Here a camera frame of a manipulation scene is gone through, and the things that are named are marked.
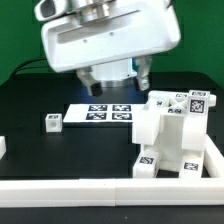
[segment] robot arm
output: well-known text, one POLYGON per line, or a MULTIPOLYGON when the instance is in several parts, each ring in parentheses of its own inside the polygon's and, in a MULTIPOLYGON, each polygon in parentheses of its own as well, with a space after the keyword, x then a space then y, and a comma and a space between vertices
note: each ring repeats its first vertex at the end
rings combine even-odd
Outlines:
MULTIPOLYGON (((35 14, 40 21, 50 20, 42 28, 50 66, 56 72, 76 70, 90 95, 92 87, 99 87, 91 66, 128 58, 139 67, 139 89, 147 89, 150 55, 180 40, 170 0, 42 0, 35 14)), ((110 71, 102 76, 110 80, 110 71)))

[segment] white plastic part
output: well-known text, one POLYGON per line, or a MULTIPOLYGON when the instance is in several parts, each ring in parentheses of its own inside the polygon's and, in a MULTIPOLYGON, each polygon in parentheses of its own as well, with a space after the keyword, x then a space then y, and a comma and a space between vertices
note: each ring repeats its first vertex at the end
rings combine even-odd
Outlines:
POLYGON ((204 165, 213 178, 224 180, 224 159, 212 140, 206 136, 204 165))
POLYGON ((180 40, 173 7, 164 7, 163 0, 116 0, 109 11, 86 26, 76 14, 43 26, 44 49, 56 72, 168 51, 180 40))
POLYGON ((159 152, 152 150, 142 151, 133 167, 133 178, 156 177, 159 170, 161 156, 159 152))
POLYGON ((62 114, 47 114, 45 118, 46 132, 61 132, 62 114))
POLYGON ((0 136, 0 159, 4 156, 5 152, 6 152, 5 137, 0 136))
POLYGON ((200 178, 203 171, 204 152, 185 152, 179 171, 179 178, 200 178))
POLYGON ((55 6, 55 14, 49 17, 44 17, 41 12, 41 6, 44 2, 46 2, 46 0, 42 0, 41 2, 39 2, 34 9, 37 20, 42 22, 55 19, 65 14, 68 9, 68 0, 53 0, 55 6))
POLYGON ((204 151, 207 130, 207 116, 188 116, 184 120, 182 148, 204 151))
POLYGON ((224 158, 209 136, 205 148, 213 178, 0 181, 0 207, 224 205, 224 158))
POLYGON ((135 144, 153 145, 160 127, 160 111, 146 105, 132 126, 132 142, 135 144))

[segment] green background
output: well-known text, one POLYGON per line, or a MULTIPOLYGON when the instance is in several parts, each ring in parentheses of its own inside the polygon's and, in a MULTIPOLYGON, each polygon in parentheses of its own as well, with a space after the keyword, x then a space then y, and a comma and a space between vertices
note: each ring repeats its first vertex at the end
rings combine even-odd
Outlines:
MULTIPOLYGON (((0 1, 0 84, 20 63, 43 56, 39 0, 0 1)), ((202 72, 224 87, 224 0, 175 0, 179 46, 153 57, 152 71, 202 72)))

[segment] white block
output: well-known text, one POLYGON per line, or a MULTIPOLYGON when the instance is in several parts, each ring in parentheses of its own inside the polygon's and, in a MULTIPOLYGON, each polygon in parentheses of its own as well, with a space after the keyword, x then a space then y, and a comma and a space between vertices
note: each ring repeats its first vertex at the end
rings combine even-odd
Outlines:
POLYGON ((207 115, 210 92, 191 90, 188 95, 188 114, 192 116, 207 115))
POLYGON ((142 151, 133 167, 133 178, 156 177, 159 170, 160 159, 161 155, 159 152, 151 150, 142 151))
POLYGON ((159 133, 159 109, 147 107, 142 109, 132 125, 132 142, 135 144, 153 145, 159 133))
POLYGON ((203 160, 203 152, 201 153, 201 156, 185 154, 181 162, 179 178, 201 178, 203 160))
POLYGON ((187 116, 184 120, 182 149, 205 150, 207 116, 187 116))
POLYGON ((5 152, 6 152, 5 137, 0 136, 0 159, 4 156, 5 152))
POLYGON ((45 123, 47 132, 61 132, 62 114, 47 114, 45 123))
POLYGON ((205 168, 213 178, 224 178, 224 158, 210 137, 205 141, 205 168))

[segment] white step block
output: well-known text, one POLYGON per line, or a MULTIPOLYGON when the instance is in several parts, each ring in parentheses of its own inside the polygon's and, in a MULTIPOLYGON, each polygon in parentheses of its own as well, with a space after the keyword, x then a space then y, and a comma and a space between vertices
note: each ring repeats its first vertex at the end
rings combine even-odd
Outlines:
POLYGON ((207 116, 187 116, 183 125, 182 149, 205 150, 207 116))
POLYGON ((5 152, 6 152, 5 137, 0 136, 0 159, 4 156, 5 152))
POLYGON ((132 125, 132 142, 135 144, 153 145, 159 133, 159 109, 147 107, 142 109, 132 125))
POLYGON ((161 155, 159 152, 142 151, 133 167, 133 178, 153 178, 159 170, 161 155))
POLYGON ((62 114, 47 114, 45 118, 46 132, 61 132, 62 114))
POLYGON ((179 178, 201 178, 203 156, 184 155, 180 167, 179 178))

